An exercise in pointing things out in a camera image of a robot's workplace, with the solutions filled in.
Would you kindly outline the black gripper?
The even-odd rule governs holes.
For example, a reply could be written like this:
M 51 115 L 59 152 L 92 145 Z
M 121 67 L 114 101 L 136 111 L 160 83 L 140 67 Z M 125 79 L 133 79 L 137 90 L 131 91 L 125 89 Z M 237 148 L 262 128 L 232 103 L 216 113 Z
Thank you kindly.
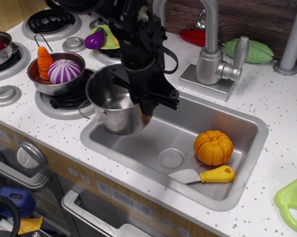
M 129 91 L 134 105 L 140 104 L 146 116 L 152 116 L 159 104 L 176 110 L 179 106 L 179 92 L 166 79 L 165 57 L 157 53 L 146 66 L 139 65 L 139 58 L 133 64 L 126 53 L 121 54 L 121 65 L 110 73 L 113 83 Z

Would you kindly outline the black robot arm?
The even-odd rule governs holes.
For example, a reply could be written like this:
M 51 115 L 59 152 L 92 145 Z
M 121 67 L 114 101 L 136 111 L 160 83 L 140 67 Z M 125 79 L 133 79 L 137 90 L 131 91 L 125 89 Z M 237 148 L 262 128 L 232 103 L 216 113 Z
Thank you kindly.
M 179 105 L 179 92 L 166 80 L 166 74 L 176 69 L 165 69 L 164 55 L 175 62 L 176 55 L 163 46 L 167 39 L 161 25 L 146 0 L 48 0 L 51 9 L 74 14 L 95 12 L 109 26 L 121 48 L 121 63 L 125 72 L 114 73 L 114 84 L 129 91 L 132 102 L 151 116 L 162 104 L 172 109 Z

